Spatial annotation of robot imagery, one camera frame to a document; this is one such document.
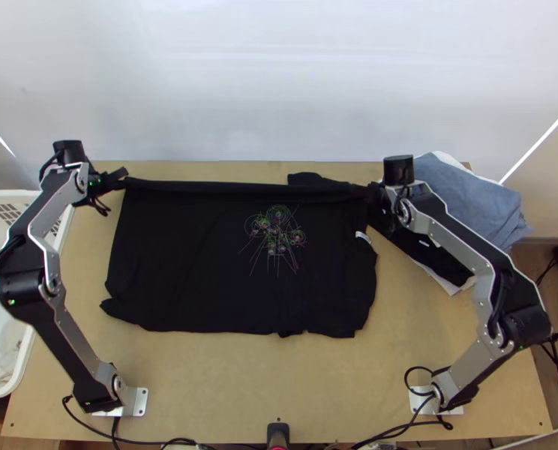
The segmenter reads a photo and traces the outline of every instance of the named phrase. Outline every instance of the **power cord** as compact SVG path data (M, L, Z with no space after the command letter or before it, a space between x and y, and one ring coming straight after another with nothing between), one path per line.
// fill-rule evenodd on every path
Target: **power cord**
M421 412L421 410L425 407L426 404L428 404L431 400L433 400L436 397L436 395L434 392L421 393L410 388L410 384L408 383L408 376L410 375L410 372L415 370L427 371L431 374L431 376L433 376L434 374L432 370L423 366L411 367L404 373L404 384L406 385L406 388L415 395L421 395L423 397L427 397L423 401L423 403L421 403L421 406L419 406L418 409L415 411L415 413L412 415L410 421L406 424L398 425L396 427L390 428L389 430L385 430L382 433L377 434L376 436L370 437L369 439L365 439L363 441L357 442L356 444L352 445L351 450L358 450L361 447L364 447L367 444L373 443L377 440L394 439L395 437L401 436L402 434L406 433L411 427L418 427L420 425L442 425L448 431L454 429L454 425L452 425L450 422L445 421L440 414L436 415L437 420L420 421L420 422L416 421L416 418Z
M62 406L67 414L79 425L82 425L84 428L87 428L92 433L96 433L98 436L106 437L112 441L112 445L115 447L115 450L119 450L118 443L126 443L126 444L134 444L136 446L162 446L162 449L165 449L167 446L171 444L182 444L184 446L197 446L198 443L193 439L188 439L187 437L174 437L167 441L135 441L131 439L124 439L122 437L116 436L117 428L119 427L119 422L121 421L120 417L115 417L112 421L112 432L111 434L104 433L103 431L98 430L97 428L92 427L89 424L86 424L84 421L79 419L73 412L69 409L67 403L73 398L72 395L68 395L62 398ZM210 445L206 445L207 448L211 450L215 450Z

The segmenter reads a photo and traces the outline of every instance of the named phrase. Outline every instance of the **black garment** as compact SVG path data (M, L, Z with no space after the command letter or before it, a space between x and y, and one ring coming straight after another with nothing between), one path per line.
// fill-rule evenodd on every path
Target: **black garment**
M356 231L372 191L349 183L274 185L124 180L101 307L152 331L362 328L377 255Z
M348 185L343 181L323 178L317 173L301 172L287 177L289 184L294 185ZM389 200L382 196L378 183L370 183L368 188L374 191L369 203L368 224L383 234L392 244L396 245L409 257L433 269L440 277L455 286L463 286L473 273L454 258L443 247L437 247L426 235L419 235L400 225L393 214L387 214Z

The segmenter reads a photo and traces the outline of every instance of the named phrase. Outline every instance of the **white backdrop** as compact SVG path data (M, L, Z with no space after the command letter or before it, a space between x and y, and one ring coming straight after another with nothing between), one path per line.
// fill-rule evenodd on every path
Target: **white backdrop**
M92 159L377 161L499 179L558 116L558 0L0 0L0 134Z

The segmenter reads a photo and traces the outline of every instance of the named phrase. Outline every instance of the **wooden tabletop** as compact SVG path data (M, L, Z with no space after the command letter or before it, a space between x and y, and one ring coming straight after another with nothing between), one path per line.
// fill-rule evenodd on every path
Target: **wooden tabletop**
M153 180L284 184L289 173L311 171L366 185L383 174L381 163L148 161L100 162L96 167L112 171L121 165L132 176ZM150 389L145 416L123 418L121 437L261 443L266 425L280 419L289 424L295 443L363 440L410 420L403 382L408 367L450 365L475 337L470 292L448 297L371 228L367 232L379 254L376 297L366 325L353 339L158 333L113 319L99 304L108 298L104 280L122 198L123 192L117 191L102 199L112 208L109 217L78 208L61 256L67 308L95 352L114 362L127 384ZM156 233L155 223L149 232ZM70 379L37 337L25 376L10 399L2 433L103 440L65 414L61 398L71 389ZM83 415L74 400L70 405L88 423L110 432L111 418ZM481 385L464 415L448 420L454 424L452 431L414 427L403 438L470 439L551 431L531 352L506 362Z

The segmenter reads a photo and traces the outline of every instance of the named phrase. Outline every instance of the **robotic arm link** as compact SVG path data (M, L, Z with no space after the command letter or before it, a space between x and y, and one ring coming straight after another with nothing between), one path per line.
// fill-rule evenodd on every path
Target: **robotic arm link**
M384 210L397 225L426 235L467 267L477 281L472 301L477 338L452 365L433 372L436 413L469 403L479 384L516 352L542 342L552 328L537 286L510 257L448 213L445 202L414 179L412 156L384 160Z
M80 141L55 142L54 148L59 165L44 166L41 194L8 229L0 251L0 302L42 337L73 380L73 396L85 413L143 416L148 390L125 385L114 365L95 355L65 307L60 256L45 239L69 205L97 206L106 214L96 199L117 188L115 181L127 172L96 172Z

